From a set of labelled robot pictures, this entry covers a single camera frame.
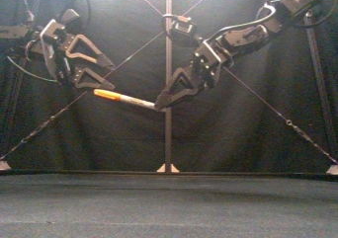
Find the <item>orange marker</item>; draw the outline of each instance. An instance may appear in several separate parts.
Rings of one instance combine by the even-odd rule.
[[[144,101],[144,100],[138,100],[138,99],[132,98],[129,96],[121,95],[116,92],[109,92],[109,91],[105,91],[105,90],[94,89],[93,94],[98,97],[102,97],[105,99],[109,99],[109,100],[113,100],[113,101],[117,101],[117,102],[126,103],[129,105],[134,105],[134,106],[138,106],[138,107],[142,107],[142,108],[148,108],[150,110],[154,109],[154,104],[153,103],[150,103],[148,101]]]

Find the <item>black backdrop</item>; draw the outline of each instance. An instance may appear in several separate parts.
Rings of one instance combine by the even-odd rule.
[[[47,23],[67,1],[41,1],[38,25]],[[161,32],[166,0],[148,1],[152,6],[145,0],[90,0],[92,18],[84,34],[117,65],[108,77],[116,92],[153,102],[165,84],[164,35],[138,49]],[[186,16],[206,38],[225,26],[251,22],[264,1],[202,0]],[[172,13],[182,14],[197,2],[172,0]],[[0,25],[22,21],[22,0],[1,0],[0,7]],[[82,1],[74,9],[85,16]],[[338,111],[336,23],[335,14],[316,28],[332,115]],[[189,48],[172,46],[172,69],[185,66],[190,53]],[[29,62],[26,68],[47,77],[41,63]],[[263,49],[238,58],[230,71],[327,149],[305,32],[288,29]],[[10,120],[15,72],[1,55],[1,154],[80,95],[23,76]],[[165,158],[164,126],[164,114],[88,93],[6,161],[13,168],[25,169],[156,171]],[[226,72],[216,88],[172,108],[172,163],[184,172],[315,173],[331,164]]]

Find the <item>cable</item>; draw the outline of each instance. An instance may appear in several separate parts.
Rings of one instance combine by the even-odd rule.
[[[63,12],[66,11],[66,9],[69,9],[69,7],[73,5],[74,1],[76,1],[76,0],[70,0],[70,1],[67,2],[67,4],[63,6],[63,8],[62,8],[62,10],[59,11],[59,14],[58,14],[58,16],[57,16],[57,20],[59,20],[61,15],[62,15]],[[86,20],[85,20],[85,23],[84,23],[82,26],[81,26],[81,29],[82,29],[82,30],[88,27],[89,21],[90,21],[90,4],[89,4],[89,0],[85,0],[85,3],[86,3],[86,11],[88,11],[88,12],[86,12]]]
[[[332,6],[331,6],[331,9],[329,9],[328,13],[315,23],[312,23],[311,25],[292,25],[292,27],[296,28],[296,29],[311,29],[311,28],[319,26],[332,16],[336,5],[338,5],[338,0],[333,0],[332,1]]]
[[[11,63],[26,75],[29,75],[29,76],[31,76],[33,78],[37,78],[37,79],[39,79],[39,80],[42,80],[42,81],[55,83],[55,80],[47,79],[47,78],[43,78],[43,77],[39,77],[39,76],[31,74],[30,72],[27,72],[27,71],[13,61],[13,59],[11,59],[9,56],[6,56],[6,58],[7,58],[7,60],[10,61],[10,63]]]
[[[161,25],[162,25],[162,31],[165,36],[170,39],[170,35],[168,33],[166,27],[165,27],[165,19],[174,19],[176,20],[176,15],[172,14],[164,14],[162,19],[161,19]]]
[[[29,10],[26,0],[23,0],[23,4],[25,4],[25,8],[26,8],[27,22],[33,22],[34,21],[34,15],[33,15],[31,11]]]
[[[271,5],[268,5],[269,2],[271,1],[267,1],[267,3],[264,4],[264,8],[271,10],[271,13],[263,19],[259,19],[253,22],[249,22],[249,23],[245,23],[245,24],[241,24],[237,26],[232,26],[232,27],[226,27],[226,28],[220,29],[205,41],[214,40],[224,32],[228,32],[233,29],[240,29],[240,28],[244,29],[244,28],[256,26],[256,25],[261,24],[263,22],[265,22],[273,16],[273,14],[276,12],[276,8]]]

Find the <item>black mat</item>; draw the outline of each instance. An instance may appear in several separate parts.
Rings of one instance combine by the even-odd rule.
[[[338,237],[338,184],[288,178],[0,177],[0,237]]]

